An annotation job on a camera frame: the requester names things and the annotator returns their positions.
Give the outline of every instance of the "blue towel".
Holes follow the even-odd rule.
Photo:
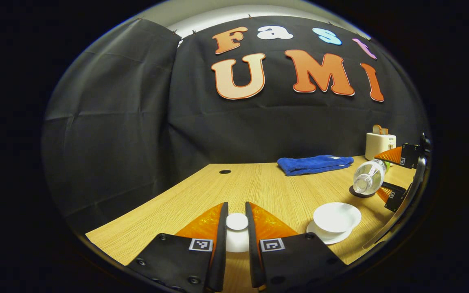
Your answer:
[[[352,157],[337,157],[331,155],[306,157],[306,158],[279,158],[278,165],[285,175],[294,176],[301,174],[316,174],[325,171],[344,169],[354,163]]]

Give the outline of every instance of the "orange letter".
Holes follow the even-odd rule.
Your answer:
[[[383,102],[385,98],[383,97],[381,89],[379,88],[379,82],[377,82],[376,69],[365,63],[361,63],[361,67],[365,69],[366,75],[368,76],[368,81],[370,82],[370,97],[372,100]]]
[[[233,42],[233,39],[241,41],[243,39],[243,35],[241,32],[243,31],[247,31],[247,28],[245,26],[233,28],[230,31],[226,31],[215,35],[213,39],[216,39],[216,42],[218,43],[218,49],[216,49],[215,51],[216,55],[238,48],[240,46],[240,43]]]
[[[333,85],[331,90],[336,94],[354,95],[354,89],[348,83],[345,68],[343,67],[343,58],[327,53],[323,56],[323,62],[320,65],[311,55],[303,50],[287,50],[285,55],[292,58],[294,68],[296,69],[296,78],[298,82],[293,89],[299,93],[312,93],[316,91],[316,85],[311,83],[309,76],[312,76],[320,89],[326,92],[329,88],[331,77]]]
[[[262,65],[262,59],[264,58],[265,54],[262,53],[251,54],[242,58],[242,61],[249,63],[249,72],[251,74],[251,82],[245,87],[237,87],[233,81],[233,65],[236,64],[236,60],[227,59],[211,65],[211,69],[215,72],[218,94],[229,100],[238,100],[259,93],[265,84],[264,67]]]

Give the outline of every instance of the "table surface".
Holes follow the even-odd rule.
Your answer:
[[[344,241],[328,245],[349,264],[365,254],[362,248],[392,217],[385,203],[374,195],[358,198],[350,193],[353,174],[364,156],[354,157],[345,169],[287,177],[277,163],[210,164],[158,197],[126,213],[86,236],[103,252],[123,265],[129,264],[158,233],[175,235],[201,213],[222,202],[229,213],[245,213],[245,202],[266,209],[296,232],[305,233],[320,205],[328,202],[352,204],[362,214],[359,225]],[[231,173],[220,174],[229,169]],[[415,169],[393,165],[385,181],[408,188]],[[227,252],[223,292],[251,292],[249,252]]]

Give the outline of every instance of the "water bottle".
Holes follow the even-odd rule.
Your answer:
[[[362,195],[375,193],[383,184],[386,172],[387,166],[381,160],[362,163],[354,173],[354,191]]]

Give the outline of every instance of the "wooden table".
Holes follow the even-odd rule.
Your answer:
[[[158,233],[174,235],[201,213],[225,201],[229,203],[229,213],[245,213],[245,202],[253,202],[300,234],[305,233],[317,207],[328,202],[345,202],[361,211],[361,222],[348,238],[328,247],[349,264],[367,252],[362,245],[393,215],[384,208],[385,203],[378,195],[363,199],[348,191],[354,171],[365,161],[364,156],[357,156],[345,169],[290,177],[285,176],[277,163],[210,164],[86,236],[103,252],[127,265]],[[224,169],[231,173],[220,174]],[[394,165],[385,181],[408,188],[414,174],[415,169]],[[257,292],[251,287],[249,252],[227,252],[223,292]]]

